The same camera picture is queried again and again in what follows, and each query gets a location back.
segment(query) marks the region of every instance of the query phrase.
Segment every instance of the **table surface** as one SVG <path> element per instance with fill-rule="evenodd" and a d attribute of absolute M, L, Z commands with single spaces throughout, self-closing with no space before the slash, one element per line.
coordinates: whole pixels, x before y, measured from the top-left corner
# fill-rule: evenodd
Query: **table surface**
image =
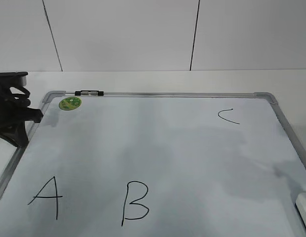
<path fill-rule="evenodd" d="M 306 70 L 29 72 L 32 108 L 51 90 L 272 93 L 306 149 Z M 0 139 L 0 175 L 15 148 Z"/>

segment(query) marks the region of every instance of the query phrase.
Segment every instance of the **whiteboard frame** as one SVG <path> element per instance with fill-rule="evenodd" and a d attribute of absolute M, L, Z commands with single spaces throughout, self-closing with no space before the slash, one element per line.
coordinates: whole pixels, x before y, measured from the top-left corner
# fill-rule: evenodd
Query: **whiteboard frame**
<path fill-rule="evenodd" d="M 55 97 L 62 96 L 73 96 L 75 92 L 66 92 L 66 91 L 50 91 L 48 92 L 42 100 L 42 104 L 40 109 L 43 113 L 47 111 L 51 101 Z M 296 150 L 302 164 L 306 168 L 306 150 L 302 146 L 302 143 L 299 141 L 295 132 L 293 131 L 291 125 L 286 119 L 285 115 L 281 111 L 278 101 L 273 96 L 273 94 L 269 92 L 255 92 L 255 93 L 119 93 L 119 92 L 104 92 L 103 96 L 92 95 L 89 93 L 88 95 L 82 95 L 81 97 L 156 97 L 156 98 L 167 98 L 167 97 L 179 97 L 179 98 L 252 98 L 252 99 L 265 99 L 268 101 L 273 111 L 275 112 L 280 124 L 285 130 L 288 138 L 290 139 L 294 149 Z M 29 125 L 29 129 L 27 130 L 29 141 L 33 137 L 39 123 L 33 123 Z M 21 160 L 26 147 L 17 148 L 12 155 L 10 161 L 5 167 L 2 175 L 0 176 L 0 199 L 16 169 L 19 161 Z"/>

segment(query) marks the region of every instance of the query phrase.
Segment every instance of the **green round sticker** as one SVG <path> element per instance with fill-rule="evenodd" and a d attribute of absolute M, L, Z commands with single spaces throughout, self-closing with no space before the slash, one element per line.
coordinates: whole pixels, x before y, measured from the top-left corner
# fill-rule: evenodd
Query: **green round sticker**
<path fill-rule="evenodd" d="M 82 104 L 82 100 L 78 97 L 68 97 L 59 102 L 61 110 L 74 110 Z"/>

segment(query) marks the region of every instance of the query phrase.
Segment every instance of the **white tile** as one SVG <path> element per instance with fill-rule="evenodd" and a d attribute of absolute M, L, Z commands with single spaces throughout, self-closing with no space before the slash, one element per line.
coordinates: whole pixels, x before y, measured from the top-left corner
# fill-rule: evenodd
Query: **white tile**
<path fill-rule="evenodd" d="M 193 70 L 306 68 L 306 0 L 201 0 Z"/>
<path fill-rule="evenodd" d="M 0 0 L 3 71 L 60 71 L 41 0 Z"/>
<path fill-rule="evenodd" d="M 189 70 L 197 0 L 45 4 L 65 71 Z"/>

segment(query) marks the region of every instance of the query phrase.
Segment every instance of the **whiteboard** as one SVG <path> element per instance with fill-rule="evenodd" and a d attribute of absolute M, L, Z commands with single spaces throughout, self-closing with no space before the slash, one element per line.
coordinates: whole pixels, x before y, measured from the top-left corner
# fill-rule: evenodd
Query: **whiteboard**
<path fill-rule="evenodd" d="M 306 170 L 267 100 L 64 98 L 2 196 L 0 237 L 306 237 Z"/>

